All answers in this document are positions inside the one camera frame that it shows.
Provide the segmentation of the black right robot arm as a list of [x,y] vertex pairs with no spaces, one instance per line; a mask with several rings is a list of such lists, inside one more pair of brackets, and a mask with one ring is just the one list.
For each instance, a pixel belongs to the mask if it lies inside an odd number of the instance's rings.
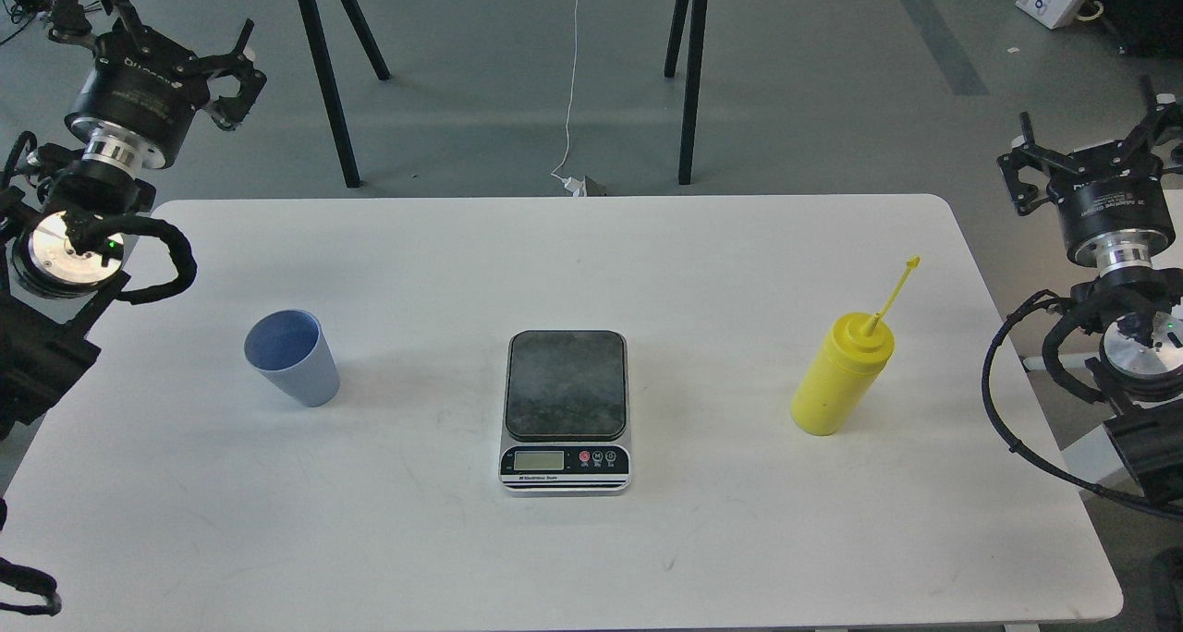
[[[1177,232],[1163,180],[1179,174],[1179,102],[1138,79],[1145,112],[1127,135],[1077,151],[1036,142],[1028,112],[1019,138],[997,157],[1011,207],[1021,217],[1056,209],[1066,257],[1094,272],[1061,296],[1045,288],[1006,316],[988,346],[981,392],[987,417],[1013,454],[1082,492],[1149,516],[1179,521],[1179,295],[1178,267],[1157,267]],[[1003,421],[993,401],[994,354],[1032,312],[1055,312],[1041,359],[1061,389],[1112,415],[1103,434],[1140,494],[1082,481],[1036,454]]]

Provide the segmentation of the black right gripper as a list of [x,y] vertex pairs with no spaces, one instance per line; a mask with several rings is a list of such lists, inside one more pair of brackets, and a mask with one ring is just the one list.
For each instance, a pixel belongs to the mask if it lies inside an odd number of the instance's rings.
[[[1179,175],[1179,101],[1158,92],[1150,76],[1138,76],[1146,114],[1123,140],[1107,140],[1054,151],[1035,138],[1030,112],[1019,112],[1019,136],[997,157],[1006,191],[1019,215],[1051,205],[1059,214],[1066,256],[1078,266],[1095,267],[1097,249],[1110,236],[1145,243],[1149,256],[1170,249],[1176,231],[1166,207],[1162,174]],[[1131,159],[1177,142],[1170,165],[1127,169]]]

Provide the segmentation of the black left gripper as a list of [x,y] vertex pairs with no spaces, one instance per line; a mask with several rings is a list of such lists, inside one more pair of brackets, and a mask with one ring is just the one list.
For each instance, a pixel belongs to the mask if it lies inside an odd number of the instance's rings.
[[[93,67],[65,115],[67,130],[78,140],[88,140],[101,123],[114,124],[146,140],[151,151],[148,167],[164,169],[177,160],[198,110],[203,108],[224,131],[235,130],[248,117],[267,80],[248,52],[252,18],[243,22],[228,54],[193,58],[180,43],[148,34],[130,0],[101,0],[101,8],[118,18],[121,30],[93,34],[80,0],[54,0],[49,14],[50,40],[93,54]],[[196,76],[175,73],[174,67],[186,60]],[[216,78],[232,78],[238,91],[211,99],[208,80]]]

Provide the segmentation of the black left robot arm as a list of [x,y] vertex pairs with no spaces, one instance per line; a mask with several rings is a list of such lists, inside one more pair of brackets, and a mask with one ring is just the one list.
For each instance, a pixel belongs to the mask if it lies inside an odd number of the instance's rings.
[[239,127],[265,75],[244,22],[224,54],[195,54],[140,20],[131,0],[54,0],[49,39],[92,67],[65,127],[69,149],[25,131],[4,163],[4,434],[54,407],[101,355],[88,333],[114,302],[161,302],[198,264],[176,226],[151,218],[146,170],[172,167],[199,112]]

